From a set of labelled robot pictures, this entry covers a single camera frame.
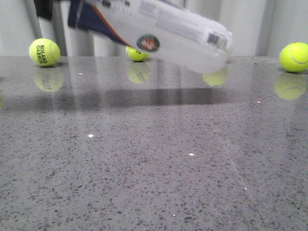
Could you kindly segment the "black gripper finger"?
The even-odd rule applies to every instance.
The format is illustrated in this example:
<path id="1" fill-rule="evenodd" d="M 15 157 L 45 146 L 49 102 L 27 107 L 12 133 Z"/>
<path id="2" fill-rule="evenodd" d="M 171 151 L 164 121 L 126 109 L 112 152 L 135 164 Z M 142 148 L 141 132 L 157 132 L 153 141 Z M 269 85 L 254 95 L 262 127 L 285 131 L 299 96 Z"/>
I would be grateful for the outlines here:
<path id="1" fill-rule="evenodd" d="M 60 11 L 61 3 L 69 0 L 33 0 L 36 15 L 47 20 L 51 20 Z"/>

